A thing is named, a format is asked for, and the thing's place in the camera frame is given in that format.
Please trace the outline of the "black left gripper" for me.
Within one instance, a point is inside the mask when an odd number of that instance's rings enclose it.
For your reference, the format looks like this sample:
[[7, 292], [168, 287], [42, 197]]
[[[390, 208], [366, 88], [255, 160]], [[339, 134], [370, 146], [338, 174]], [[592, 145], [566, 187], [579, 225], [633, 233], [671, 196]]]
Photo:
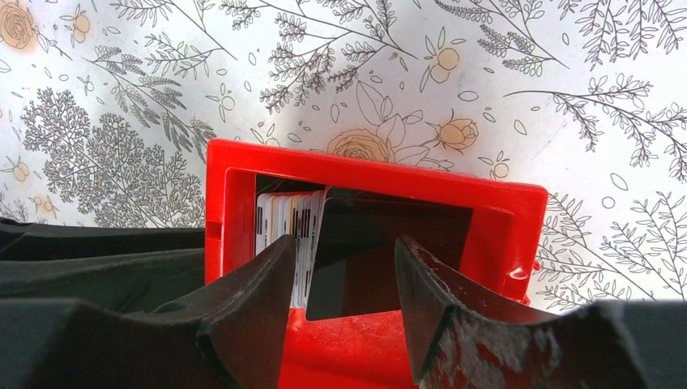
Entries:
[[202, 228], [125, 229], [1, 219], [1, 297], [78, 298], [152, 311], [204, 285]]

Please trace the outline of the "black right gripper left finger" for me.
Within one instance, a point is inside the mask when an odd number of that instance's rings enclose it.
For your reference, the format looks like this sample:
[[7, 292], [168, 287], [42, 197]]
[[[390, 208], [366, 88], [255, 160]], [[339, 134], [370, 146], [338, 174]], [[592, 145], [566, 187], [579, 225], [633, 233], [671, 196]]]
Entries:
[[285, 235], [150, 313], [73, 298], [1, 304], [4, 388], [275, 388], [295, 268]]

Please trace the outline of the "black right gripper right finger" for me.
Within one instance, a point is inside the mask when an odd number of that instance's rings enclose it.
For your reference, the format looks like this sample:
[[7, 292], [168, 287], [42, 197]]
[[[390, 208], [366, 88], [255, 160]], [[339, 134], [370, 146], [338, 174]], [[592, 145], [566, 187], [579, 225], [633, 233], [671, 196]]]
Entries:
[[410, 237], [395, 269], [422, 388], [683, 388], [686, 304], [597, 301], [557, 316], [503, 297]]

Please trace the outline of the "dark brown credit card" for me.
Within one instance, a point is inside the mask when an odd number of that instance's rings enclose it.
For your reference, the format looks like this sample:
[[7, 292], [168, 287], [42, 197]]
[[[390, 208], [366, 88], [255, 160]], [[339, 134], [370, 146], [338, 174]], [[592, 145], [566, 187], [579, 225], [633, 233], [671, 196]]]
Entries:
[[309, 321], [399, 310], [395, 241], [409, 236], [457, 269], [473, 209], [363, 190], [326, 192]]

